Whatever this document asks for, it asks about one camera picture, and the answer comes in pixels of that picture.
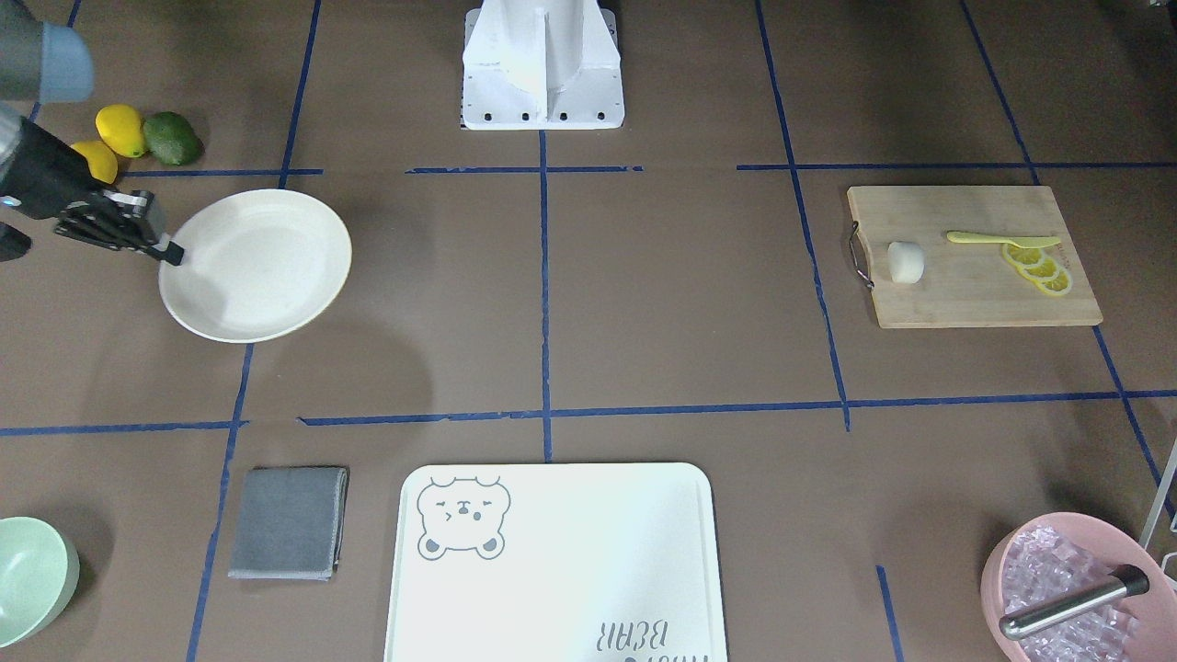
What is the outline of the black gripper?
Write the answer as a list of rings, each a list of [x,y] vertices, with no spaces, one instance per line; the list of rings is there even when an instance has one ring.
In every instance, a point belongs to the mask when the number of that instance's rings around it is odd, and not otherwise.
[[[129,250],[181,267],[185,249],[169,239],[157,196],[148,191],[92,191],[58,214],[54,233],[112,251]]]

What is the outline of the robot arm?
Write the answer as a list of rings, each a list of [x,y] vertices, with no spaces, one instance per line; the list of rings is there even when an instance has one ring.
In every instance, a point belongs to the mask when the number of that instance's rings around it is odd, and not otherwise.
[[[35,121],[35,110],[86,101],[93,90],[93,58],[77,29],[35,16],[24,1],[1,4],[4,208],[53,223],[59,237],[179,267],[185,250],[155,196],[100,181],[82,154]]]

